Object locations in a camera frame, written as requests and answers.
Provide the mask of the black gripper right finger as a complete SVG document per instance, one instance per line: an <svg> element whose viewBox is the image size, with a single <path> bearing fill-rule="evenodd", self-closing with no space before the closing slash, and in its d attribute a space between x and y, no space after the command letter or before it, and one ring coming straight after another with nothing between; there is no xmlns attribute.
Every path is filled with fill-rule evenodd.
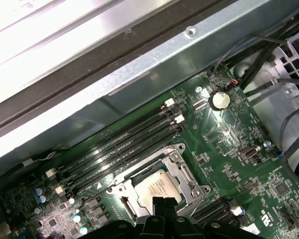
<svg viewBox="0 0 299 239"><path fill-rule="evenodd" d="M200 228L189 218L180 217L175 207L175 198L165 199L166 224L170 227L174 239L260 239L261 237L249 231L236 228L221 221L211 221Z"/></svg>

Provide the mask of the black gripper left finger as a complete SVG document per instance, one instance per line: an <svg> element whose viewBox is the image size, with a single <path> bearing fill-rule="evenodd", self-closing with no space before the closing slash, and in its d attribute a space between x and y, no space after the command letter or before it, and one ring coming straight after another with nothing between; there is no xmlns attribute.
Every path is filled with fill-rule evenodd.
<svg viewBox="0 0 299 239"><path fill-rule="evenodd" d="M152 216L139 217L136 225L118 220L81 236L82 239L162 239L165 233L165 198L153 197Z"/></svg>

